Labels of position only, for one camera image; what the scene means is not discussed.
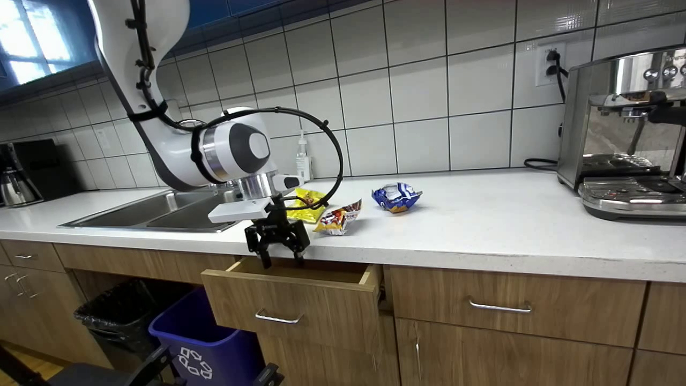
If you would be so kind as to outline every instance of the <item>white tile wall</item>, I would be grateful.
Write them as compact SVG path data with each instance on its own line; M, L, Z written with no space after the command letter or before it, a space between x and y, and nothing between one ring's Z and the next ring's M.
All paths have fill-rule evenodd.
M562 46L575 66L679 43L684 0L368 0L166 58L158 84L178 117L287 104L329 120L352 176L520 168L558 157L564 106L555 82L537 77L543 49ZM295 171L301 129L313 174L334 176L315 127L263 120L278 169ZM104 79L0 104L0 139L28 136L54 136L86 188L160 185Z

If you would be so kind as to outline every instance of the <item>kitchen counter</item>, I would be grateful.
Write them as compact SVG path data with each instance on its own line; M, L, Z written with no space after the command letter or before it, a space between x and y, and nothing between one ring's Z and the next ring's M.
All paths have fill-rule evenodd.
M425 191L417 206L392 217L371 188L403 180ZM221 234L60 228L158 188L81 192L29 208L0 209L0 238L157 251L250 254L245 228ZM344 180L336 203L362 196L349 235L311 231L304 259L425 267L532 272L686 283L686 222L628 222L588 215L548 171L477 171ZM274 257L290 257L274 247Z

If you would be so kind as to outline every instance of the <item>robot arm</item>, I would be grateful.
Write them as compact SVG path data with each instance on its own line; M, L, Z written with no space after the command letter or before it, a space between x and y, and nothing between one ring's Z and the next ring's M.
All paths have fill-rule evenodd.
M250 201L222 203L209 213L209 220L242 220L248 251L270 266L270 244L285 244L295 261L308 247L299 220L287 220L287 209L328 206L343 180L343 151L325 120L311 113L270 106L231 109L212 121L171 120L157 85L157 62L179 41L189 23L189 0L87 0L93 14L103 66L128 112L131 121L144 136L157 174L171 188L195 188L239 180ZM270 139L256 113L290 113L313 121L334 143L338 176L334 186L316 201L285 208L280 196L287 178L272 171Z
M96 22L101 62L157 174L171 188L222 185L270 168L270 139L258 116L198 127L193 120L174 121L165 113L157 65L187 30L189 0L87 0L87 5Z

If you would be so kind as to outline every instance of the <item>window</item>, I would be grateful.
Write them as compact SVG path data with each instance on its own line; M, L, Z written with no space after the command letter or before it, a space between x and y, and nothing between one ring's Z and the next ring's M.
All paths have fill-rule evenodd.
M58 73L72 59L58 20L39 0L0 0L0 52L17 84Z

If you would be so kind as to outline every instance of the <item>sink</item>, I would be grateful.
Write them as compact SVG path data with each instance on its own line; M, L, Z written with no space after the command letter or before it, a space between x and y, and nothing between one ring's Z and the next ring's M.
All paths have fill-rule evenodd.
M207 215L231 201L227 188L165 191L99 215L81 217L62 228L104 228L144 231L204 231L213 234L231 222L209 222Z

